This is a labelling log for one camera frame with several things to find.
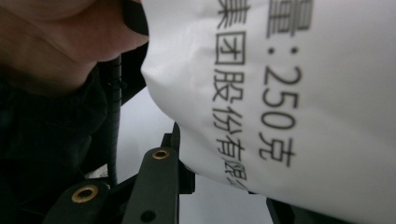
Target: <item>dark clothing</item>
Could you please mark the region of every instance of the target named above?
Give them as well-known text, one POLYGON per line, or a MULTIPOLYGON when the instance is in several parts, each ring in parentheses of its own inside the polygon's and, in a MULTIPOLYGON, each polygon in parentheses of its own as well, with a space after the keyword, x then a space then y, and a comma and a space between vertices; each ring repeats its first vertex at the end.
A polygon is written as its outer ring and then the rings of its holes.
POLYGON ((21 209, 76 180, 106 112, 96 68, 84 87, 64 98, 0 82, 0 223, 17 222, 21 209))

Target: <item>human skin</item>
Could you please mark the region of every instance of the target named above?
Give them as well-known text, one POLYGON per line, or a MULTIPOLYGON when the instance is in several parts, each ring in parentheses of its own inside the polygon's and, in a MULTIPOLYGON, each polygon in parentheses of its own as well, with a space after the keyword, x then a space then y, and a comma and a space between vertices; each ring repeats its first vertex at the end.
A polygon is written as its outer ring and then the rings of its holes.
POLYGON ((98 62, 147 41, 120 0, 0 0, 0 78, 30 93, 72 94, 98 62))

